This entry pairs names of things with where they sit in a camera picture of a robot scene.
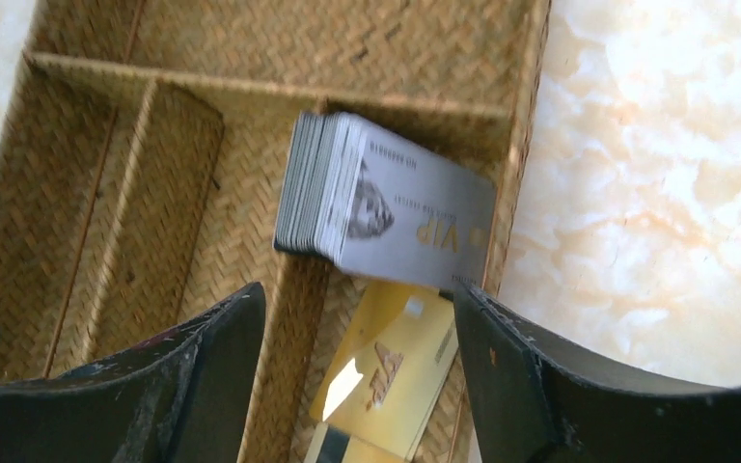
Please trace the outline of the grey credit cards stack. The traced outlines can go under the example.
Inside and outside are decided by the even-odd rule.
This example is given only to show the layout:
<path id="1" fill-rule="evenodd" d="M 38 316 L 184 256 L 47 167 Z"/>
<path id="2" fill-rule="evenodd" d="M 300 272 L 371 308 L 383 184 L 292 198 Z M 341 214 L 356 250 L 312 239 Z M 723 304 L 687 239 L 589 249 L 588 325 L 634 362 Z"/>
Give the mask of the grey credit cards stack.
<path id="1" fill-rule="evenodd" d="M 273 244 L 347 274 L 480 286 L 495 199 L 487 178 L 359 115 L 303 112 Z"/>

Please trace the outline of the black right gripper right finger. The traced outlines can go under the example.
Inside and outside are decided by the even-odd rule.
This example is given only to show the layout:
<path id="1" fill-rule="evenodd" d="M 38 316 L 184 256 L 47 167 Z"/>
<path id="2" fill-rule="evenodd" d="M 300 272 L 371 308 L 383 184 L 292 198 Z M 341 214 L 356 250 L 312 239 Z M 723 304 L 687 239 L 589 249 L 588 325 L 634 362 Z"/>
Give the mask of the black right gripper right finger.
<path id="1" fill-rule="evenodd" d="M 474 286 L 453 305 L 486 462 L 741 462 L 741 387 L 635 368 Z"/>

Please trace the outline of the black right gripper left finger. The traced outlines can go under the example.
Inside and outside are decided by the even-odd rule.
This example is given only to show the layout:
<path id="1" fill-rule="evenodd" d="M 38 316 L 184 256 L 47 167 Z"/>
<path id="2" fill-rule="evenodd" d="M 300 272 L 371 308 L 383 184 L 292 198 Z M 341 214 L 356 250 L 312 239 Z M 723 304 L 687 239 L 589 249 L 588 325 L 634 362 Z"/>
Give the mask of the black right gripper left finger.
<path id="1" fill-rule="evenodd" d="M 234 462 L 265 307 L 251 283 L 126 350 L 0 385 L 0 462 Z"/>

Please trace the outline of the brown woven divided tray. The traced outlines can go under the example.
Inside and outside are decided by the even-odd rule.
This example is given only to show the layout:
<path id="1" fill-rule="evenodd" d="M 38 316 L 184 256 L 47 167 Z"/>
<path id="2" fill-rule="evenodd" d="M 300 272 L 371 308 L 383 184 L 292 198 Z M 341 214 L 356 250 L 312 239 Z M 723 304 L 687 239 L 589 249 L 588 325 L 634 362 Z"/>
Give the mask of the brown woven divided tray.
<path id="1" fill-rule="evenodd" d="M 259 282 L 237 462 L 299 462 L 365 282 L 272 247 L 291 128 L 362 115 L 498 188 L 504 273 L 546 1 L 40 1 L 0 135 L 0 383 L 127 348 Z"/>

